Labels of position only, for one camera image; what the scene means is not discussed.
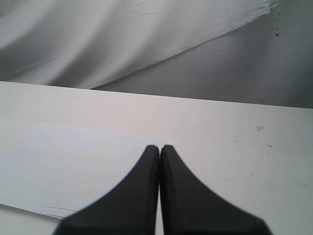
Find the white sheet of paper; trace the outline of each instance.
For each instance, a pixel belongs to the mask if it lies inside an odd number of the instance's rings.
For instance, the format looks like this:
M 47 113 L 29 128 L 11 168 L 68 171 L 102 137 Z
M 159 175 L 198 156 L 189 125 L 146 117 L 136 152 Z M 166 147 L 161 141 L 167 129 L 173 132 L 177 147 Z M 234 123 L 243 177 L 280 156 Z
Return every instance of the white sheet of paper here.
M 65 217 L 114 188 L 165 137 L 39 124 L 0 158 L 0 204 Z

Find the white table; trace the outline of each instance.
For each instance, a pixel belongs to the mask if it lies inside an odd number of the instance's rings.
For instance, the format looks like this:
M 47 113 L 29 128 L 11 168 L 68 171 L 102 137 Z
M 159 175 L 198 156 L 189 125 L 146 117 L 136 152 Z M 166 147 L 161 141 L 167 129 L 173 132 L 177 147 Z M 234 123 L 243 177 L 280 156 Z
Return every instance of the white table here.
M 41 122 L 166 135 L 205 184 L 274 234 L 313 233 L 313 110 L 0 82 L 0 157 Z M 58 222 L 0 207 L 1 234 L 49 235 Z

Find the white tabletop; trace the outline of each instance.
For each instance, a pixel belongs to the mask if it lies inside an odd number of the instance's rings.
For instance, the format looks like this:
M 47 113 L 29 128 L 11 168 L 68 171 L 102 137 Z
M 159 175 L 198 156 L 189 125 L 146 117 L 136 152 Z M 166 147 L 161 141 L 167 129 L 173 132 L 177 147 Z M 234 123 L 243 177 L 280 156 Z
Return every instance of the white tabletop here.
M 313 231 L 313 110 L 0 82 L 0 157 L 39 123 L 168 137 L 212 190 L 274 234 Z M 59 220 L 0 207 L 1 234 Z

